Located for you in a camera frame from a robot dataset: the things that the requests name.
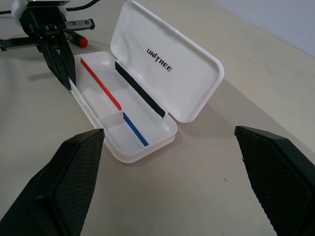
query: black foam strip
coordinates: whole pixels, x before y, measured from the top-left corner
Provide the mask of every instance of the black foam strip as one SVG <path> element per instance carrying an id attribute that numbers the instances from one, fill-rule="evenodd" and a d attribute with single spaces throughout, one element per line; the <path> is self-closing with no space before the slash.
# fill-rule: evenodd
<path id="1" fill-rule="evenodd" d="M 165 116 L 165 111 L 143 90 L 143 88 L 126 72 L 117 62 L 115 69 L 123 76 L 123 78 L 137 91 L 138 94 L 158 113 L 162 118 Z"/>

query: red marker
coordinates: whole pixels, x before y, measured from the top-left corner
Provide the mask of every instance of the red marker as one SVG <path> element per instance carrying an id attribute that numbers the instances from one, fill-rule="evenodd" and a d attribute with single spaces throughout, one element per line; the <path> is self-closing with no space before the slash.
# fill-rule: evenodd
<path id="1" fill-rule="evenodd" d="M 85 37 L 79 35 L 76 32 L 65 32 L 64 35 L 67 40 L 81 48 L 85 48 L 89 44 L 88 40 Z"/>

